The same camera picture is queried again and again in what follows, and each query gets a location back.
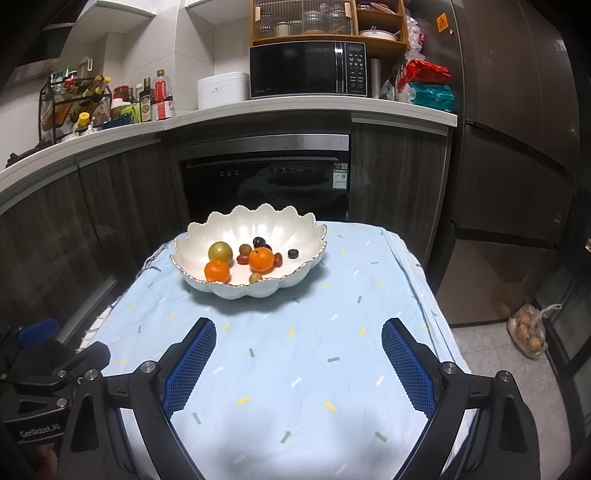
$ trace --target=label sticker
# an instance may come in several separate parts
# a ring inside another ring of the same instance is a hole
[[[439,33],[441,33],[444,30],[447,30],[447,28],[449,27],[449,24],[447,23],[447,15],[446,14],[441,14],[437,17],[437,29],[439,30]]]
[[[333,190],[347,189],[347,170],[333,168]]]

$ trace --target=yellow bottle cap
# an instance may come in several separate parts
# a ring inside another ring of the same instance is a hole
[[[85,127],[88,125],[88,120],[90,119],[90,114],[88,112],[82,112],[78,117],[78,126]]]

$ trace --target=microwave oven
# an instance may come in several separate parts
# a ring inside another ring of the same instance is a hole
[[[365,45],[292,41],[250,49],[251,98],[290,95],[366,97]]]

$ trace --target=refrigerator door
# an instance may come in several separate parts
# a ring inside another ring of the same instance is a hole
[[[465,128],[453,222],[463,228],[557,242],[570,183],[549,168]]]
[[[579,160],[579,105],[569,54],[558,30],[520,0],[537,53],[542,81],[542,152],[574,172]]]
[[[535,293],[554,250],[456,239],[435,298],[450,325],[509,318]]]
[[[465,69],[475,65],[476,98],[466,88],[466,120],[543,149],[540,71],[528,23],[514,0],[462,0],[469,32],[460,29]]]

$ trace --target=white ceramic bowl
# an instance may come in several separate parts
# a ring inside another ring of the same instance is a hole
[[[238,265],[236,257],[240,245],[252,246],[256,236],[263,237],[274,253],[281,253],[283,265],[250,285],[248,277],[252,271],[248,265]],[[205,280],[204,268],[209,262],[207,251],[219,241],[229,244],[233,251],[234,262],[230,266],[228,283]],[[326,225],[316,225],[312,213],[300,216],[291,206],[278,212],[267,203],[256,210],[239,205],[228,215],[213,212],[207,222],[191,223],[187,236],[177,238],[174,247],[177,253],[170,259],[193,288],[213,292],[228,300],[244,295],[263,298],[279,288],[298,284],[320,262],[326,250]],[[287,258],[287,251],[291,248],[300,252],[294,260]]]

